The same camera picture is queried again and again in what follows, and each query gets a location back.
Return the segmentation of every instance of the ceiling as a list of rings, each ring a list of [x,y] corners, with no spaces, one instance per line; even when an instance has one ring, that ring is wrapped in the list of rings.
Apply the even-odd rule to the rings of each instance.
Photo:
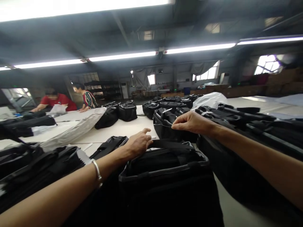
[[[174,5],[1,22],[0,67],[295,34],[303,34],[301,0],[176,0]]]

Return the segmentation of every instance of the striped shirt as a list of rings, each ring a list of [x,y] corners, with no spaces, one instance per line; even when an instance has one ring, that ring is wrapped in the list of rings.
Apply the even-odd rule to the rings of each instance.
[[[90,109],[98,107],[94,95],[89,91],[85,91],[85,93],[83,94],[83,103]]]

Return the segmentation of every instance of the bracelet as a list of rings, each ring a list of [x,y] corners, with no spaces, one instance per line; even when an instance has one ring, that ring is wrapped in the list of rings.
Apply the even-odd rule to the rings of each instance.
[[[94,159],[92,159],[92,163],[95,165],[95,169],[96,169],[96,172],[97,172],[97,178],[98,178],[98,180],[100,182],[99,188],[101,188],[101,186],[102,186],[103,183],[101,182],[102,176],[100,175],[99,167],[98,167],[98,165],[97,165],[97,163],[95,162]]]

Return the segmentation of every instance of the ceiling light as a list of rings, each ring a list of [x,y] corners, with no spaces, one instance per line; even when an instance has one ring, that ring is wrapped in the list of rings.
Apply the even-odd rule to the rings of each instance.
[[[111,0],[106,3],[96,0],[86,0],[85,3],[81,0],[3,0],[0,1],[0,22],[174,3],[175,0]]]
[[[289,41],[300,41],[303,40],[303,37],[292,37],[292,38],[273,38],[273,39],[257,39],[251,41],[241,41],[238,45],[246,44],[261,44],[261,43],[278,43],[278,42],[289,42]]]
[[[10,70],[10,68],[0,67],[0,71],[2,71],[2,70]]]
[[[39,67],[47,67],[47,66],[59,66],[59,65],[72,65],[72,64],[79,64],[84,63],[80,59],[74,60],[66,60],[66,61],[51,61],[51,62],[40,62],[40,63],[33,63],[33,64],[25,64],[25,65],[15,65],[16,68],[39,68]]]
[[[147,57],[157,55],[157,51],[152,52],[144,52],[144,53],[136,53],[136,54],[124,54],[124,55],[112,55],[112,56],[104,56],[104,57],[94,57],[89,58],[90,61],[108,61],[108,60],[117,60],[117,59],[125,59],[125,58],[136,58],[136,57]]]
[[[164,54],[177,54],[177,53],[186,53],[186,52],[194,52],[194,51],[226,49],[226,48],[234,47],[235,45],[236,45],[235,43],[231,43],[231,44],[218,44],[218,45],[210,45],[210,46],[170,49],[170,50],[164,51]]]

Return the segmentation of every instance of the person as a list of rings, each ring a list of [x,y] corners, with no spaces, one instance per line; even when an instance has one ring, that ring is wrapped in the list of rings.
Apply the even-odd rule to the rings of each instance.
[[[80,111],[80,113],[86,112],[89,109],[98,107],[98,104],[96,102],[94,95],[91,92],[85,90],[85,87],[83,84],[74,84],[73,88],[74,88],[75,92],[81,93],[83,96],[83,106],[80,110],[78,110],[78,111]]]
[[[38,112],[45,109],[47,106],[53,107],[55,104],[67,106],[66,111],[77,110],[77,105],[66,95],[58,93],[53,88],[47,88],[45,96],[42,98],[40,104],[32,109],[31,112]]]
[[[218,140],[255,168],[274,188],[303,211],[303,162],[266,147],[220,126],[203,116],[188,112],[172,125]],[[101,181],[119,166],[141,154],[153,143],[150,129],[131,136],[128,142],[96,161]],[[100,182],[97,169],[89,164],[36,192],[0,215],[1,227],[60,226]]]

